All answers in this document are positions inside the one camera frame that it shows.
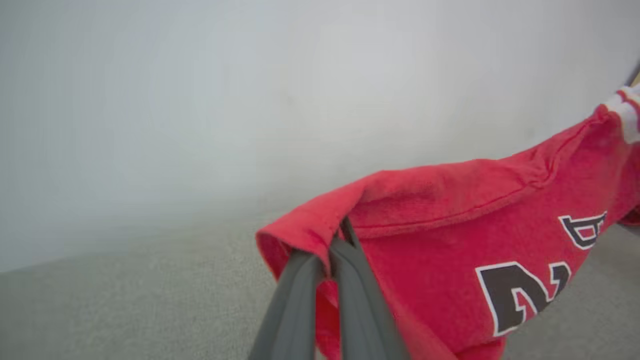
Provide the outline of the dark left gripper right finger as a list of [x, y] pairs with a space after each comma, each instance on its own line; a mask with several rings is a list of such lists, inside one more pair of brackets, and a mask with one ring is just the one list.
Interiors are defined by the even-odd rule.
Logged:
[[384, 294], [349, 218], [329, 248], [338, 287], [340, 355], [343, 360], [409, 360]]

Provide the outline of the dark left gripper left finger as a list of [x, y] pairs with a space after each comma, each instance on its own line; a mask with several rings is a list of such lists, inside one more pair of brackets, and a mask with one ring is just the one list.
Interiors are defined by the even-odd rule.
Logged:
[[294, 250], [259, 326], [250, 360], [313, 360], [316, 354], [316, 292], [322, 262]]

